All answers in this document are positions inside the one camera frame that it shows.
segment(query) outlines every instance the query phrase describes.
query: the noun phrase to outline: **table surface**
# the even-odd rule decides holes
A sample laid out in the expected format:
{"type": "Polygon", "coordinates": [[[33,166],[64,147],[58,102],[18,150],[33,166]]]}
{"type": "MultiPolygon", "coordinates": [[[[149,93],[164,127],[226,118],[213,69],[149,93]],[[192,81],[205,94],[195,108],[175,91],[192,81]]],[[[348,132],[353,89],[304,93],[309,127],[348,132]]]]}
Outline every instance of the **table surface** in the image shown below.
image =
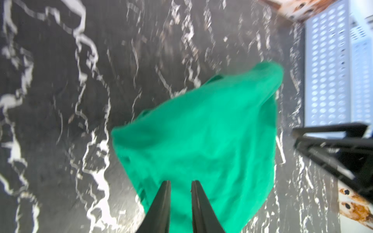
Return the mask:
{"type": "Polygon", "coordinates": [[[304,29],[255,0],[1,0],[2,232],[134,232],[144,212],[110,138],[147,108],[262,60],[276,93],[276,180],[244,232],[340,232],[335,180],[293,150],[304,29]]]}

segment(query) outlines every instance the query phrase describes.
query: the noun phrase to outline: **perforated metal panel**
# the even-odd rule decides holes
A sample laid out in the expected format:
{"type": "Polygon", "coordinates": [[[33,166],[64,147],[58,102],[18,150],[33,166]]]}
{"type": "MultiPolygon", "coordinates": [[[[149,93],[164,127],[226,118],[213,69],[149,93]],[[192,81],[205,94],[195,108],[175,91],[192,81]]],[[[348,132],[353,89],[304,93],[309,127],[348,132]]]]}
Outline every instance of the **perforated metal panel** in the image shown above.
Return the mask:
{"type": "Polygon", "coordinates": [[[306,22],[305,125],[351,121],[348,1],[306,22]]]}
{"type": "Polygon", "coordinates": [[[359,26],[351,29],[351,39],[352,121],[371,123],[373,122],[372,40],[359,26]]]}

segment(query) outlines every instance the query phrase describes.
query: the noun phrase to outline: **green cloth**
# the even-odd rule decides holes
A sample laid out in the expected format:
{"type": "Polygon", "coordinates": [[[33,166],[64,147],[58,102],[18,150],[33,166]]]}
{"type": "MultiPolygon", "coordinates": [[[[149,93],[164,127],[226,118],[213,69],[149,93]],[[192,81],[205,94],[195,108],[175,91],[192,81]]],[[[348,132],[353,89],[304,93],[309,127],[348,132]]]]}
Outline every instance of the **green cloth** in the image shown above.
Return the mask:
{"type": "Polygon", "coordinates": [[[191,233],[191,184],[199,180],[226,233],[239,233],[273,187],[274,93],[282,76],[273,62],[217,75],[113,129],[115,152],[145,212],[170,180],[170,233],[191,233]]]}

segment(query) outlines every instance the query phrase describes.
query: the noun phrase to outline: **green shirt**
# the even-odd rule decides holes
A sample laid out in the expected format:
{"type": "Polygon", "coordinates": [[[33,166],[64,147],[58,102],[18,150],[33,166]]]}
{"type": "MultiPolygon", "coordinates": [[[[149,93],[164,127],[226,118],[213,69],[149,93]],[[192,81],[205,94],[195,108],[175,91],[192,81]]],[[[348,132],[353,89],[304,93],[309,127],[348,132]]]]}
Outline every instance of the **green shirt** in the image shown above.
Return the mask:
{"type": "Polygon", "coordinates": [[[170,233],[192,232],[191,183],[199,180],[226,233],[239,233],[274,182],[280,65],[217,75],[198,89],[112,131],[113,146],[145,212],[170,180],[170,233]]]}

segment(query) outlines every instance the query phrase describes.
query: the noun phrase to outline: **black marble countertop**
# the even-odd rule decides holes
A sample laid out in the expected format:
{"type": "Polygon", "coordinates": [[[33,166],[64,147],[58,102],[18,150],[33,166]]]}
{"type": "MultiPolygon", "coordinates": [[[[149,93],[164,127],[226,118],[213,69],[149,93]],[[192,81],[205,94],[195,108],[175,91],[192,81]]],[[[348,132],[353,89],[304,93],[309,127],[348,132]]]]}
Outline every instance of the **black marble countertop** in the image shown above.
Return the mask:
{"type": "Polygon", "coordinates": [[[1,0],[1,232],[134,232],[115,126],[263,60],[285,68],[276,181],[244,232],[339,232],[336,183],[294,152],[304,30],[255,0],[1,0]]]}

